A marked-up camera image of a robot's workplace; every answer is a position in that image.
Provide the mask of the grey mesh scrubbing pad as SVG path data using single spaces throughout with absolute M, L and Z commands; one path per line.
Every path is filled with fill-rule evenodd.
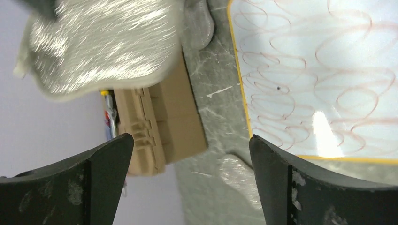
M 205 0 L 25 0 L 16 76 L 43 94 L 71 100 L 103 89 L 141 89 L 164 80 L 182 56 L 181 30 L 205 48 L 214 21 Z

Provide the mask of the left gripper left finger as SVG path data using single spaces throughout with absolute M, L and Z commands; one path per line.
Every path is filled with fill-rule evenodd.
M 125 133 L 59 162 L 1 177 L 1 224 L 111 225 L 133 146 Z

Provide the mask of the yellow framed whiteboard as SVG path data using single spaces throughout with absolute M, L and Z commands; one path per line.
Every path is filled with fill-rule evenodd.
M 398 162 L 395 0 L 231 0 L 248 132 L 304 159 Z

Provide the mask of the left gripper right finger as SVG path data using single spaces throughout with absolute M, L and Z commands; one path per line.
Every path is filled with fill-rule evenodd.
M 398 188 L 342 175 L 258 135 L 249 141 L 268 225 L 395 225 Z

